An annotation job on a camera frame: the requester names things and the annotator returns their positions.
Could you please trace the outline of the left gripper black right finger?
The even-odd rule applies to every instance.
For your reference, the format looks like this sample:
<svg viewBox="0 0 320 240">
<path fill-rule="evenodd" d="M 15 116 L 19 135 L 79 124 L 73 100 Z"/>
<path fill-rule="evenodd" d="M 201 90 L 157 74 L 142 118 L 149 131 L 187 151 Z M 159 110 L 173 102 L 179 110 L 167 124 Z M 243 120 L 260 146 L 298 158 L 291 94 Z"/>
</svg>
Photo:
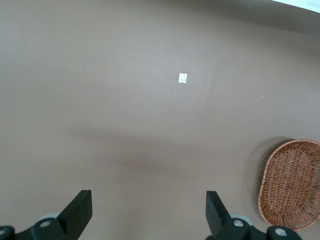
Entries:
<svg viewBox="0 0 320 240">
<path fill-rule="evenodd" d="M 266 232 L 256 229 L 246 220 L 231 217 L 216 191 L 206 192 L 205 216 L 211 232 L 208 240 L 300 240 L 293 230 L 271 226 Z"/>
</svg>

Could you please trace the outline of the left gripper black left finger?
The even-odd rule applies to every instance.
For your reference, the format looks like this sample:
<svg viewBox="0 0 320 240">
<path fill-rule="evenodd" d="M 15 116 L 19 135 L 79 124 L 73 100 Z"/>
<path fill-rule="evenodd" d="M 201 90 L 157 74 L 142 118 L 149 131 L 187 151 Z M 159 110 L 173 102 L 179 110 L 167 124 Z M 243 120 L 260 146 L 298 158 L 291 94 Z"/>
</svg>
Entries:
<svg viewBox="0 0 320 240">
<path fill-rule="evenodd" d="M 2 240 L 77 240 L 93 215 L 92 191 L 81 190 L 57 217 L 37 221 L 22 232 L 10 225 L 0 227 Z"/>
</svg>

